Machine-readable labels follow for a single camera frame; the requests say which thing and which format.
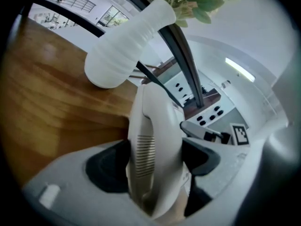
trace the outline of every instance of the ribbed grille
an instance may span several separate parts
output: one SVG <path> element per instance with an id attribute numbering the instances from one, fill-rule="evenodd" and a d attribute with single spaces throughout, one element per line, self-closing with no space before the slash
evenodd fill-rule
<path id="1" fill-rule="evenodd" d="M 152 174 L 155 168 L 155 138 L 139 135 L 136 151 L 137 178 Z"/>

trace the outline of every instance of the black screw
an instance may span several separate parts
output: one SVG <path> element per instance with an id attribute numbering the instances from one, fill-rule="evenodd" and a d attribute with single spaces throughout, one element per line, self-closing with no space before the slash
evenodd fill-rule
<path id="1" fill-rule="evenodd" d="M 221 114 L 223 114 L 223 113 L 224 113 L 224 111 L 221 110 L 221 111 L 219 111 L 217 114 L 218 114 L 218 115 L 221 115 Z"/>

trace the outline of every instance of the white cylinder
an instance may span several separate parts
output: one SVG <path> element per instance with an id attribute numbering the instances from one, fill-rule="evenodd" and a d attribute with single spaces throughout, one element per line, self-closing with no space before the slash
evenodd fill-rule
<path id="1" fill-rule="evenodd" d="M 42 193 L 39 198 L 40 204 L 42 204 L 45 208 L 50 209 L 55 202 L 58 193 L 60 192 L 60 187 L 55 184 L 50 184 L 46 187 L 45 191 Z"/>
<path id="2" fill-rule="evenodd" d="M 154 33 L 175 21 L 173 8 L 164 0 L 154 0 L 141 13 L 99 38 L 87 54 L 86 76 L 101 88 L 117 87 L 133 72 Z"/>

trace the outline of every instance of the ceiling light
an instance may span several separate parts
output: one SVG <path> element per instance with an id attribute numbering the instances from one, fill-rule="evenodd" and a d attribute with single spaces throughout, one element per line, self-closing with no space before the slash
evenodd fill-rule
<path id="1" fill-rule="evenodd" d="M 234 61 L 232 61 L 229 58 L 226 58 L 225 61 L 227 64 L 231 65 L 234 69 L 236 69 L 238 72 L 240 72 L 242 75 L 244 75 L 249 81 L 254 82 L 255 77 L 250 74 L 247 70 L 245 70 L 243 67 L 240 65 L 236 64 Z"/>

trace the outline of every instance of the wood grain surface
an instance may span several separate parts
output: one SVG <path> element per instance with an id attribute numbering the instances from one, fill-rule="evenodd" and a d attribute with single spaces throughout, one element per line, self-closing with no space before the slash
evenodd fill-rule
<path id="1" fill-rule="evenodd" d="M 55 158 L 127 138 L 137 87 L 91 84 L 86 52 L 54 32 L 18 17 L 2 61 L 1 141 L 23 185 Z"/>

